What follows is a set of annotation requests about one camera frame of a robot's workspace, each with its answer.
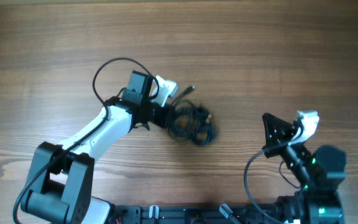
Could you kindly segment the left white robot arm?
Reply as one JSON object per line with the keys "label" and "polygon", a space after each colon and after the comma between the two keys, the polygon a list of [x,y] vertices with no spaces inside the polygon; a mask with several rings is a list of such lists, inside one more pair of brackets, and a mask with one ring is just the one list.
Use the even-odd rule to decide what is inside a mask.
{"label": "left white robot arm", "polygon": [[74,136],[41,143],[14,210],[49,223],[119,223],[114,204],[93,197],[94,166],[138,124],[166,125],[167,99],[178,85],[160,76],[132,72],[119,95],[104,101],[97,117]]}

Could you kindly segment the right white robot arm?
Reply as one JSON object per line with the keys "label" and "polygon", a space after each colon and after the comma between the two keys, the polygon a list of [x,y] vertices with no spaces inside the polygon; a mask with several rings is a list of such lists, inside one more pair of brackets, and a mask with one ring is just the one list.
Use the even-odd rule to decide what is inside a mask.
{"label": "right white robot arm", "polygon": [[276,218],[293,223],[344,223],[337,191],[345,179],[346,153],[331,145],[310,152],[305,142],[316,132],[317,111],[299,111],[292,123],[264,113],[265,156],[280,156],[300,185],[292,196],[277,199]]}

